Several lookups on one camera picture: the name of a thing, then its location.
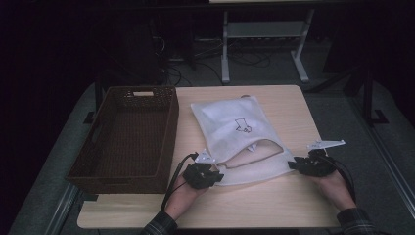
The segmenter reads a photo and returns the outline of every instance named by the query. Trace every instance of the white cloth bag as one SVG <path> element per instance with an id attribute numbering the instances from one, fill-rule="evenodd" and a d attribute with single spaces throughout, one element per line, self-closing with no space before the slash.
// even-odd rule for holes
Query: white cloth bag
<path id="1" fill-rule="evenodd" d="M 216 185 L 270 179 L 292 171 L 284 146 L 255 96 L 191 104 L 215 166 L 224 174 Z"/>

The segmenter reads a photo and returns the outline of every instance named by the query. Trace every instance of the wicker basket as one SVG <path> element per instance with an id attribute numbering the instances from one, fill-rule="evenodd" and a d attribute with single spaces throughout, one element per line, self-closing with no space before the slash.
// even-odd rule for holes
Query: wicker basket
<path id="1" fill-rule="evenodd" d="M 178 115 L 172 86 L 111 87 L 67 180 L 90 194 L 165 193 Z"/>

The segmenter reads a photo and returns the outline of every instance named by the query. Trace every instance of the plaid sleeve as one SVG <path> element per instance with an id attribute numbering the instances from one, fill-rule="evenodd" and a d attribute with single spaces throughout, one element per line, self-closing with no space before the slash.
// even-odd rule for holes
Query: plaid sleeve
<path id="1" fill-rule="evenodd" d="M 345 235 L 379 234 L 367 213 L 362 209 L 341 211 L 337 218 Z"/>
<path id="2" fill-rule="evenodd" d="M 140 235 L 171 235 L 177 229 L 177 223 L 166 212 L 160 211 L 148 223 Z"/>

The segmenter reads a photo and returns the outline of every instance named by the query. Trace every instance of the light wood tabletop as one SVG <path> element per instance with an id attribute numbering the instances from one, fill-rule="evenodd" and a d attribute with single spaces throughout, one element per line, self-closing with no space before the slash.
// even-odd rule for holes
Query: light wood tabletop
<path id="1" fill-rule="evenodd" d="M 207 145 L 191 103 L 255 96 L 283 143 L 295 156 L 320 136 L 301 90 L 294 85 L 177 88 L 180 113 L 171 172 Z M 144 227 L 160 210 L 163 195 L 99 195 L 85 201 L 82 228 Z M 214 186 L 177 220 L 180 228 L 338 227 L 337 210 L 296 171 L 258 183 Z"/>

